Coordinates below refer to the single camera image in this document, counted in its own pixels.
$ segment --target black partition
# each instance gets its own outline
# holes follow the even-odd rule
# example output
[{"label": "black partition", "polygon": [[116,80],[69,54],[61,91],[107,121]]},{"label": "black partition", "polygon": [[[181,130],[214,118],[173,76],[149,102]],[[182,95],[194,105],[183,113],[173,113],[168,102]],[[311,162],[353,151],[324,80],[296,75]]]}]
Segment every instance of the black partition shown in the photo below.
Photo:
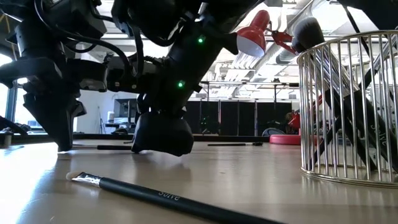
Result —
[{"label": "black partition", "polygon": [[239,136],[254,136],[254,103],[239,102]]},{"label": "black partition", "polygon": [[[183,118],[190,125],[192,133],[200,134],[203,131],[200,127],[200,119],[204,116],[208,117],[207,122],[210,126],[217,124],[217,101],[189,101],[185,106],[187,112]],[[220,135],[237,136],[239,125],[239,136],[254,136],[254,107],[254,102],[222,101]],[[291,111],[291,103],[277,103],[275,113],[274,103],[257,102],[258,136],[261,136],[262,132],[270,127],[271,121],[285,122],[286,114]]]},{"label": "black partition", "polygon": [[187,112],[183,118],[191,127],[193,134],[200,133],[200,102],[199,101],[188,101],[185,105]]},{"label": "black partition", "polygon": [[258,103],[257,104],[257,120],[258,120],[258,135],[267,128],[273,128],[271,121],[285,122],[285,116],[292,111],[291,103],[277,103],[276,110],[274,103]]},{"label": "black partition", "polygon": [[238,135],[238,102],[221,102],[221,133],[222,136]]},{"label": "black partition", "polygon": [[201,117],[207,118],[207,128],[211,133],[217,133],[218,125],[218,102],[217,101],[202,101],[201,103]]}]

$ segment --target red desk lamp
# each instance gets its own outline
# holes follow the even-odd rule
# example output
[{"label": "red desk lamp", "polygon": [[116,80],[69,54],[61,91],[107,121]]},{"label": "red desk lamp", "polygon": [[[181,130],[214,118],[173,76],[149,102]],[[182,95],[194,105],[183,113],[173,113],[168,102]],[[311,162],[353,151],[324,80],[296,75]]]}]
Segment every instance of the red desk lamp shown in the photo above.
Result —
[{"label": "red desk lamp", "polygon": [[260,10],[254,16],[250,25],[243,27],[237,31],[238,37],[236,39],[238,49],[243,53],[253,57],[263,57],[266,51],[267,42],[264,38],[266,30],[271,32],[271,36],[275,43],[284,49],[297,54],[296,51],[285,44],[285,42],[291,42],[292,36],[285,32],[273,31],[268,29],[268,25],[271,23],[271,18],[268,11]]}]

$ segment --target metal wire basket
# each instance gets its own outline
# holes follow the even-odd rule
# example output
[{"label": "metal wire basket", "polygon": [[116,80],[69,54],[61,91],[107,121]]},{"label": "metal wire basket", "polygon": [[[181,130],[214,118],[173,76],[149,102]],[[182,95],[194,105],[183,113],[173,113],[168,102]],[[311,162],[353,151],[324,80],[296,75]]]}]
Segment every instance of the metal wire basket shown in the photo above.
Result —
[{"label": "metal wire basket", "polygon": [[298,57],[304,174],[398,188],[397,39],[349,35]]}]

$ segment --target red cushion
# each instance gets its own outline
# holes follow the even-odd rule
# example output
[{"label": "red cushion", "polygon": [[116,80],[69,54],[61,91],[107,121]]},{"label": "red cushion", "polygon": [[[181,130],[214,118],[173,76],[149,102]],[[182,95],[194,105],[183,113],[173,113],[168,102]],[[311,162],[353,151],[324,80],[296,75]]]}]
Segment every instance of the red cushion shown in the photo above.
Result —
[{"label": "red cushion", "polygon": [[273,134],[269,137],[271,144],[301,145],[301,136],[298,134]]}]

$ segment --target red lamp shade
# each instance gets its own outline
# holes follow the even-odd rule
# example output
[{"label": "red lamp shade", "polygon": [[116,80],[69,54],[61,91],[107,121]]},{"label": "red lamp shade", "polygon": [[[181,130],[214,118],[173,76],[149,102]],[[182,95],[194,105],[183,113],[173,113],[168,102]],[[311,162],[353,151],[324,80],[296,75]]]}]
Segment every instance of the red lamp shade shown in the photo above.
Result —
[{"label": "red lamp shade", "polygon": [[236,39],[238,49],[253,57],[262,57],[266,51],[267,42],[264,32],[269,24],[270,17],[266,10],[257,12],[250,25],[238,30]]}]

